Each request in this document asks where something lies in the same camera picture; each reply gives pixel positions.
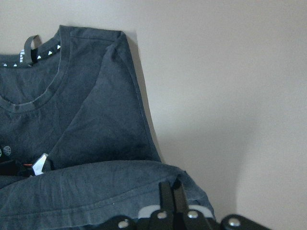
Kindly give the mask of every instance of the black strap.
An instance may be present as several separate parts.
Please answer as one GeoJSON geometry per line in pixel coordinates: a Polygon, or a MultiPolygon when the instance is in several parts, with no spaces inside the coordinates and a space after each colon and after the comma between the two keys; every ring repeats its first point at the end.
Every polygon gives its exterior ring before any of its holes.
{"type": "Polygon", "coordinates": [[[37,62],[37,49],[31,49],[31,44],[37,36],[29,37],[24,44],[23,63],[29,66],[37,62]]]}

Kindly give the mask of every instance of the globe print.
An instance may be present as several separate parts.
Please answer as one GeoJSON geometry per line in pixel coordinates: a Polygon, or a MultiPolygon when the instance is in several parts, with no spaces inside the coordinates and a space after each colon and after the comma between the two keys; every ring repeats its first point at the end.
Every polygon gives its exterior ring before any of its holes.
{"type": "Polygon", "coordinates": [[[10,146],[5,146],[3,148],[3,152],[4,152],[5,155],[10,156],[10,154],[11,154],[11,147],[10,146]]]}

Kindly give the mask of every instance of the metal screw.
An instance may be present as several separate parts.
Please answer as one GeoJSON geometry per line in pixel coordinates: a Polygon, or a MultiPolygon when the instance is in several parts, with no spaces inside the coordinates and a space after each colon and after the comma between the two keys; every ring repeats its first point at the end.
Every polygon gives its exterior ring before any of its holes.
{"type": "Polygon", "coordinates": [[[241,225],[240,221],[237,218],[230,218],[228,221],[230,226],[238,227],[241,225]]]}
{"type": "Polygon", "coordinates": [[[125,219],[124,221],[121,221],[120,223],[118,223],[118,227],[119,227],[120,229],[124,229],[124,228],[126,228],[126,227],[128,227],[128,226],[129,226],[129,222],[128,222],[127,219],[125,219]]]}
{"type": "Polygon", "coordinates": [[[159,212],[157,216],[158,216],[158,219],[165,219],[167,217],[167,213],[165,211],[159,212]]]}
{"type": "Polygon", "coordinates": [[[198,217],[197,211],[188,212],[188,217],[191,218],[191,219],[197,218],[198,217]]]}

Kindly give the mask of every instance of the clothing tag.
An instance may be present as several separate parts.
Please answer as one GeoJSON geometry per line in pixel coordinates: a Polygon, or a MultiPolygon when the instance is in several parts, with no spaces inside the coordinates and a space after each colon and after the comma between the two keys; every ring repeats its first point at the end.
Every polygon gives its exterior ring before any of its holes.
{"type": "Polygon", "coordinates": [[[35,163],[32,165],[32,169],[36,176],[43,174],[43,166],[47,159],[48,154],[44,153],[35,163]]]}

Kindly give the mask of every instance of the crew neck collar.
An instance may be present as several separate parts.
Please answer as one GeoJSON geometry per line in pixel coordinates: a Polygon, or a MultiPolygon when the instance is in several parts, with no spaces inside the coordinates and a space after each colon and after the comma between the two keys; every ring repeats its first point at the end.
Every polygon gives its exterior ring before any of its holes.
{"type": "MultiPolygon", "coordinates": [[[[44,104],[46,104],[55,94],[57,89],[59,88],[69,64],[70,58],[70,29],[68,26],[60,25],[57,33],[53,38],[43,43],[37,48],[37,56],[43,56],[46,52],[48,54],[49,50],[59,46],[60,44],[60,60],[59,60],[59,68],[58,72],[53,78],[52,82],[48,85],[46,90],[33,101],[22,103],[22,104],[14,104],[3,97],[0,96],[0,107],[7,110],[11,113],[23,113],[35,110],[40,108],[44,104]]],[[[0,63],[4,63],[5,61],[14,61],[19,60],[20,54],[18,55],[0,55],[0,63]]]]}

